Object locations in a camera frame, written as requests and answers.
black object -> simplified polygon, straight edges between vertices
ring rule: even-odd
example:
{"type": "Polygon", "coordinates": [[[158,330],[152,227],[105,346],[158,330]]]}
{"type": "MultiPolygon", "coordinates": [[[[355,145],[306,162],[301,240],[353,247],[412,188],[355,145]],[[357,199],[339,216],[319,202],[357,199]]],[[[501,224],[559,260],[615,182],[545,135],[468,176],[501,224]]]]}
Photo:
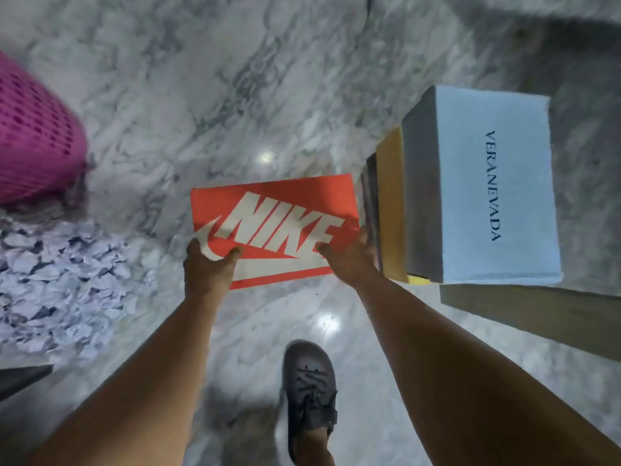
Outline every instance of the black object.
{"type": "Polygon", "coordinates": [[[53,365],[31,366],[0,370],[0,401],[43,379],[52,372],[53,365]]]}
{"type": "Polygon", "coordinates": [[[337,378],[328,354],[305,340],[291,342],[284,352],[283,390],[289,416],[289,456],[300,431],[326,427],[328,436],[337,423],[337,378]]]}

hand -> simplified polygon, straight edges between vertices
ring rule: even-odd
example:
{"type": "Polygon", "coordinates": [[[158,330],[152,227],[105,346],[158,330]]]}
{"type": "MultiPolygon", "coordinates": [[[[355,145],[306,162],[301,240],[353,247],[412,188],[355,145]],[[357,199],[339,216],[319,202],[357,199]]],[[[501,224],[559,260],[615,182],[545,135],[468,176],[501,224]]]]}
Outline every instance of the hand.
{"type": "Polygon", "coordinates": [[[379,275],[373,264],[373,252],[364,227],[360,229],[358,238],[344,250],[334,250],[327,243],[321,242],[316,248],[328,260],[337,278],[354,289],[368,276],[379,275]]]}
{"type": "Polygon", "coordinates": [[[188,256],[183,262],[186,298],[201,300],[213,297],[219,303],[229,292],[235,265],[241,254],[241,248],[236,247],[221,260],[212,261],[202,254],[198,240],[192,239],[188,245],[188,256]]]}

shoe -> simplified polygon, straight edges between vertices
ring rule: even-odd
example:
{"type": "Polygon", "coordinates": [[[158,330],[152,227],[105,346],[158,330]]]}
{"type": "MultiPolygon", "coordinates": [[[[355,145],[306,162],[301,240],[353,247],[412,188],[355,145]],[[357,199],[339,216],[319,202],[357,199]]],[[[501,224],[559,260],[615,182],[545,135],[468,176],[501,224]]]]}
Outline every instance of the shoe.
{"type": "Polygon", "coordinates": [[[325,427],[328,437],[337,423],[337,378],[328,354],[305,340],[291,342],[284,352],[283,391],[289,415],[289,456],[296,463],[293,440],[302,431],[325,427]]]}

crumpled paper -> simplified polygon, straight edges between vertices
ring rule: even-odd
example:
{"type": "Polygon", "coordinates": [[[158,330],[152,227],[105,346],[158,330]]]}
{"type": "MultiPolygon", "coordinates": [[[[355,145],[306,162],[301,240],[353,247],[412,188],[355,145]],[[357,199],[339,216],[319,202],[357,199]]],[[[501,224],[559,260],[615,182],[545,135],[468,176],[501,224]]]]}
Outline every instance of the crumpled paper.
{"type": "Polygon", "coordinates": [[[43,230],[0,216],[0,346],[72,345],[83,359],[96,356],[138,297],[155,290],[153,269],[132,277],[127,247],[91,221],[43,230]]]}

pink laundry basket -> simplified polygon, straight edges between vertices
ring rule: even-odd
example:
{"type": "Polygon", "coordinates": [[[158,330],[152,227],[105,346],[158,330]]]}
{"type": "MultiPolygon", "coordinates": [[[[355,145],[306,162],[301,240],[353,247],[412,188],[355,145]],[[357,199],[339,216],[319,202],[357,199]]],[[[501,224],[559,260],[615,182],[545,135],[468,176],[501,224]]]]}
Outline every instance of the pink laundry basket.
{"type": "Polygon", "coordinates": [[[78,118],[0,51],[0,204],[67,187],[87,147],[78,118]]]}

